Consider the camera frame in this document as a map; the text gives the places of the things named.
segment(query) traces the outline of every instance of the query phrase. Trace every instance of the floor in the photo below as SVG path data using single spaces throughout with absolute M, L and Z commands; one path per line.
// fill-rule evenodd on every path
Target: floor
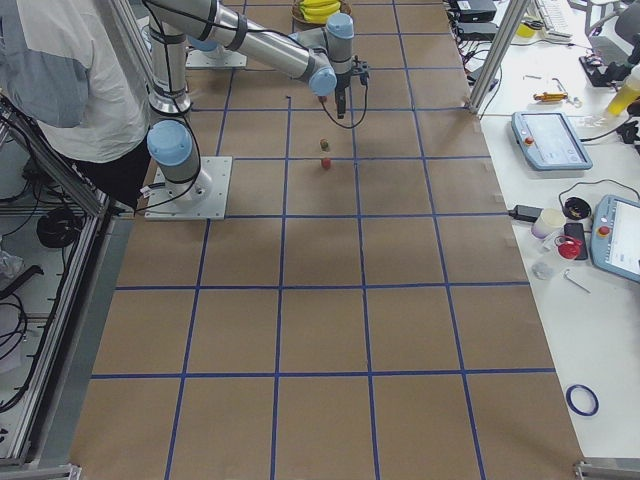
M 228 4 L 290 32 L 273 1 Z M 573 478 L 442 3 L 353 16 L 355 130 L 255 61 L 190 72 L 202 153 L 234 157 L 227 218 L 135 220 L 71 453 L 88 480 Z

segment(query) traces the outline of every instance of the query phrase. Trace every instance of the small red object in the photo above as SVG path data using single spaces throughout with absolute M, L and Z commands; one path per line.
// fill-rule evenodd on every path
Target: small red object
M 600 235 L 601 237 L 606 237 L 610 233 L 611 233 L 611 229 L 606 225 L 603 225 L 600 228 L 598 228 L 598 235 Z

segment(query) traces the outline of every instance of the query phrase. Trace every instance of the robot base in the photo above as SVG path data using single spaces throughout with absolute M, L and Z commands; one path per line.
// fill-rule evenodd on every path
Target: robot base
M 193 50 L 187 56 L 187 68 L 193 70 L 244 68 L 247 66 L 247 57 L 238 52 L 225 50 L 217 57 L 208 57 L 200 50 Z
M 223 220 L 227 208 L 227 194 L 231 179 L 232 157 L 202 157 L 201 170 L 211 179 L 211 184 L 202 194 L 202 198 L 193 202 L 165 203 L 145 211 L 147 220 Z M 164 182 L 164 175 L 158 168 L 154 182 Z M 166 189 L 152 190 L 149 205 L 164 202 L 172 198 Z

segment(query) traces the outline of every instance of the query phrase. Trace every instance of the black pants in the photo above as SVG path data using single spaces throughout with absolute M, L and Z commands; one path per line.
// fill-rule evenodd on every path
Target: black pants
M 80 173 L 111 198 L 133 209 L 136 208 L 140 188 L 149 168 L 150 156 L 146 137 L 136 148 L 111 162 L 84 162 L 64 155 L 62 157 L 67 162 L 75 164 Z

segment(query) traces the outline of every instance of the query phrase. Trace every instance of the screen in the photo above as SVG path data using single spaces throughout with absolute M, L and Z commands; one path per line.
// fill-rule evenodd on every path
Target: screen
M 616 201 L 609 263 L 640 275 L 640 208 Z
M 523 115 L 535 145 L 540 163 L 566 165 L 586 163 L 575 143 L 569 126 L 560 115 Z

